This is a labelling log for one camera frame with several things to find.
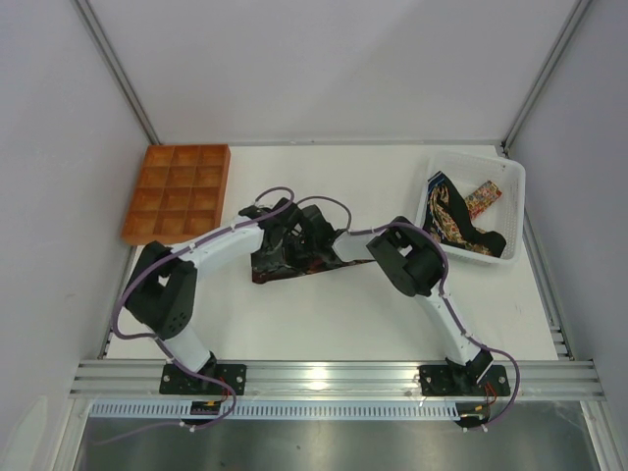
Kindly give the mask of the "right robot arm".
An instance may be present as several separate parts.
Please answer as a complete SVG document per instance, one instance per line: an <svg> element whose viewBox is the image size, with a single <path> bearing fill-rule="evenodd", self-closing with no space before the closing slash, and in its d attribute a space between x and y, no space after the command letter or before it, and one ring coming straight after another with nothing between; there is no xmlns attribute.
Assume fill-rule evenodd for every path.
<svg viewBox="0 0 628 471"><path fill-rule="evenodd" d="M487 348L469 339L469 333L445 294L446 256L431 237L404 217L380 232L356 234L337 230L319 207L288 210L284 256L303 274L376 263L401 294L415 299L431 319L445 347L445 362L463 389L480 384L493 364Z"/></svg>

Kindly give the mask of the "dark red patterned tie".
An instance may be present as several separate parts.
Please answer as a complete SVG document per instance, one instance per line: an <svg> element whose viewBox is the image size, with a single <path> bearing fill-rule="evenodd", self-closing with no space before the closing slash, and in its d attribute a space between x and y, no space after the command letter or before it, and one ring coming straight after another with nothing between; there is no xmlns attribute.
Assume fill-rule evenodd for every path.
<svg viewBox="0 0 628 471"><path fill-rule="evenodd" d="M374 262L374 259L342 261L332 249L309 250L301 246L280 246L254 252L250 262L252 282L263 285L368 264Z"/></svg>

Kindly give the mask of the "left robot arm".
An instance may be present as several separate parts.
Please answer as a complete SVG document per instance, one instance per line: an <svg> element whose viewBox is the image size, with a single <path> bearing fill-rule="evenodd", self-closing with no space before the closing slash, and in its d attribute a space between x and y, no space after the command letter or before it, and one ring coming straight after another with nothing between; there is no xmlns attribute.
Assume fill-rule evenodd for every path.
<svg viewBox="0 0 628 471"><path fill-rule="evenodd" d="M272 208L253 204L228 225L190 241L145 245L113 315L114 334L122 340L153 340L179 371L205 391L229 390L232 386L216 372L216 355L191 326L198 281L279 240L297 209L292 198L282 198ZM122 310L148 331L122 333L118 324Z"/></svg>

